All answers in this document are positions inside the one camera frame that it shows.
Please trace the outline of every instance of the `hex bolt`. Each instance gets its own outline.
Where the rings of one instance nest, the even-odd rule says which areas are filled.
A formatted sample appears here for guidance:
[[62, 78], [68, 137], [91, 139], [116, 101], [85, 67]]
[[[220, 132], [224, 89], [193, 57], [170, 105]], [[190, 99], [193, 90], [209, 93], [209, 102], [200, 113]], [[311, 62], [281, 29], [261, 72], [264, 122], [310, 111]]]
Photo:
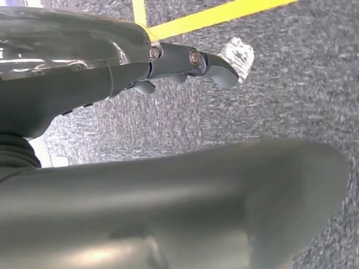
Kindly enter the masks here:
[[190, 62], [191, 64], [198, 64], [200, 62], [200, 53], [195, 49], [193, 49], [190, 52]]
[[150, 58], [151, 59], [157, 59], [158, 57], [159, 57], [159, 54], [160, 51], [159, 50], [159, 48], [152, 47], [150, 49]]

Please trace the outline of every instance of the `metal bolt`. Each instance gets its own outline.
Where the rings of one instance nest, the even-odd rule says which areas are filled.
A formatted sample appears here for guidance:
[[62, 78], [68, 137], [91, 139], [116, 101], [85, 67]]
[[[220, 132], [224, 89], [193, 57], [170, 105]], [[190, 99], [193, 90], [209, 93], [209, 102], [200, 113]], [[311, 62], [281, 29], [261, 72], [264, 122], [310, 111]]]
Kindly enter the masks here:
[[159, 54], [160, 51], [159, 50], [159, 48], [152, 47], [150, 49], [150, 58], [151, 59], [156, 59], [159, 57]]
[[190, 52], [190, 62], [191, 64], [198, 64], [200, 62], [200, 53], [197, 50], [191, 50]]

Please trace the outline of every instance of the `gray carpet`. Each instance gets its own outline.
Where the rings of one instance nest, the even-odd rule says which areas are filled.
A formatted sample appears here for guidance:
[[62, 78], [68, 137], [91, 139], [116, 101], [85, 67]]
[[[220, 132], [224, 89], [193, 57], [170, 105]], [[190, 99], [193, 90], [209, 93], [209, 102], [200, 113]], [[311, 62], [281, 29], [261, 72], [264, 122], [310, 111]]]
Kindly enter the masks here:
[[[130, 0], [47, 0], [133, 19]], [[147, 0], [156, 25], [220, 0]], [[198, 80], [157, 81], [152, 96], [127, 91], [54, 121], [45, 138], [71, 163], [163, 156], [264, 137], [325, 141], [352, 165], [348, 196], [292, 268], [359, 268], [359, 1], [300, 1], [170, 38], [218, 54], [233, 36], [255, 51], [244, 84], [231, 90]]]

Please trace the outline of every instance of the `gray plastic cover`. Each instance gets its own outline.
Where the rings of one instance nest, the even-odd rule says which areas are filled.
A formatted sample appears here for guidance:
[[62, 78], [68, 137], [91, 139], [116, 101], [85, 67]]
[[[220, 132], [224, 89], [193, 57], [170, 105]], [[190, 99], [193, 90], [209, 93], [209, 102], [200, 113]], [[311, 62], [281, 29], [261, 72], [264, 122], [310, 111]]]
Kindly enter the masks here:
[[150, 62], [150, 40], [132, 22], [85, 12], [0, 7], [0, 77]]

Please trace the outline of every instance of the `yellow line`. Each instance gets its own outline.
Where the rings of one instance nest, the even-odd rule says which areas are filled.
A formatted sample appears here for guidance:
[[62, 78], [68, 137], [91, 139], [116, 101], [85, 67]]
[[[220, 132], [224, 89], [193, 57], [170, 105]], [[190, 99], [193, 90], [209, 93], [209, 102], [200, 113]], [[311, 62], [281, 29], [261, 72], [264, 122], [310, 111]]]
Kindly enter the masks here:
[[135, 22], [147, 27], [145, 0], [132, 0]]
[[157, 39], [165, 39], [296, 1], [297, 0], [234, 0], [151, 27], [150, 31]]

